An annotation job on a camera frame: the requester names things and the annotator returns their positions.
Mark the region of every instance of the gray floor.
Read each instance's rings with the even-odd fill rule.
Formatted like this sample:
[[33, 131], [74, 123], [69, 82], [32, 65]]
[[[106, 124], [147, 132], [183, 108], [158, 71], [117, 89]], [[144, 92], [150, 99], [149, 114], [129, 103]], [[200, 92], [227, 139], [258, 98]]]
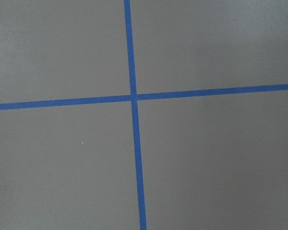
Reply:
[[[288, 84], [288, 0], [132, 0], [138, 93]], [[0, 0], [0, 103], [130, 94], [123, 0]], [[288, 91], [139, 101], [148, 230], [288, 230]], [[0, 230], [139, 229], [130, 102], [0, 111]]]

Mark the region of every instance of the gray panel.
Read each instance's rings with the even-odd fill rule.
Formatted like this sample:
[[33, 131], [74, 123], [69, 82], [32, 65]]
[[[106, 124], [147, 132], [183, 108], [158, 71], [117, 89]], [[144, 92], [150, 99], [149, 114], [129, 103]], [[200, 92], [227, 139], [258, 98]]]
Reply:
[[288, 230], [288, 92], [139, 103], [149, 230]]
[[288, 0], [132, 0], [139, 93], [288, 83]]
[[138, 229], [131, 120], [130, 103], [0, 111], [0, 230]]
[[0, 103], [129, 94], [123, 1], [0, 0]]

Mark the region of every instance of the blue line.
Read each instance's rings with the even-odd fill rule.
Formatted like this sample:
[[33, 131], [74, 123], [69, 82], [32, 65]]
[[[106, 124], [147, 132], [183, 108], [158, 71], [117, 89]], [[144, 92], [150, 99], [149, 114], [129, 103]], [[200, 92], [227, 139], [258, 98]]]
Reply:
[[5, 103], [5, 104], [3, 103], [0, 104], [0, 110], [39, 108], [39, 107], [76, 105], [76, 104], [127, 102], [130, 100], [131, 100], [130, 95], [121, 95], [121, 96], [88, 97], [88, 98], [75, 98], [75, 99], [63, 99], [63, 100], [51, 100], [51, 101], [37, 101], [37, 102], [18, 102], [18, 103]]
[[285, 85], [262, 85], [237, 88], [211, 89], [211, 90], [193, 90], [181, 92], [157, 92], [138, 94], [138, 100], [154, 100], [180, 97], [200, 97], [209, 95], [236, 94], [248, 92], [269, 92], [288, 90], [288, 84]]
[[124, 9], [125, 9], [129, 81], [130, 81], [130, 93], [131, 93], [133, 142], [134, 142], [136, 182], [137, 182], [137, 191], [138, 191], [140, 230], [146, 230], [145, 196], [144, 196], [140, 126], [139, 126], [139, 113], [138, 113], [134, 53], [133, 53], [130, 0], [124, 0]]

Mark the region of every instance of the blue stripe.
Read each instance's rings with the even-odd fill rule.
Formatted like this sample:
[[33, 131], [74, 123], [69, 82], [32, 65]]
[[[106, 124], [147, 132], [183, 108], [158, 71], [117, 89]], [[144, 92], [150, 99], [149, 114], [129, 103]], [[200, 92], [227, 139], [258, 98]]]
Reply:
[[193, 91], [181, 91], [181, 92], [145, 93], [145, 94], [138, 94], [138, 100], [200, 97], [209, 95], [236, 94], [236, 93], [248, 93], [248, 92], [268, 92], [268, 91], [281, 91], [281, 90], [288, 90], [288, 84], [249, 86], [249, 87], [211, 89], [211, 90], [193, 90]]
[[37, 101], [37, 102], [18, 102], [18, 103], [0, 104], [0, 110], [39, 108], [39, 107], [76, 105], [76, 104], [126, 102], [126, 101], [130, 101], [130, 100], [131, 100], [130, 95], [122, 95], [122, 96], [89, 97], [89, 98], [75, 98], [75, 99]]
[[140, 126], [139, 126], [139, 113], [138, 113], [138, 102], [137, 102], [136, 80], [135, 80], [131, 10], [130, 10], [129, 0], [124, 0], [124, 9], [125, 9], [129, 81], [130, 81], [130, 93], [131, 93], [133, 142], [134, 142], [136, 182], [137, 182], [137, 191], [138, 191], [140, 230], [146, 230], [146, 213], [145, 213], [145, 196], [144, 196], [143, 170], [142, 170], [142, 157], [141, 157]]

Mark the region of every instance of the vertical blue line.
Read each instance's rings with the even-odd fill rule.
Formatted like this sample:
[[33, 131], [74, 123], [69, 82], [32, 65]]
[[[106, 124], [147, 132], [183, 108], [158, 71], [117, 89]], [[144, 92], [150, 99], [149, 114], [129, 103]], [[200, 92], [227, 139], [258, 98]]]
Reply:
[[131, 110], [132, 110], [133, 142], [134, 142], [136, 182], [137, 182], [137, 191], [138, 191], [140, 230], [146, 230], [145, 196], [144, 196], [143, 170], [142, 170], [142, 157], [141, 157], [138, 98], [137, 98], [136, 80], [135, 80], [130, 0], [124, 0], [124, 9], [125, 9], [125, 24], [126, 24], [129, 81], [130, 81], [130, 94], [131, 94]]

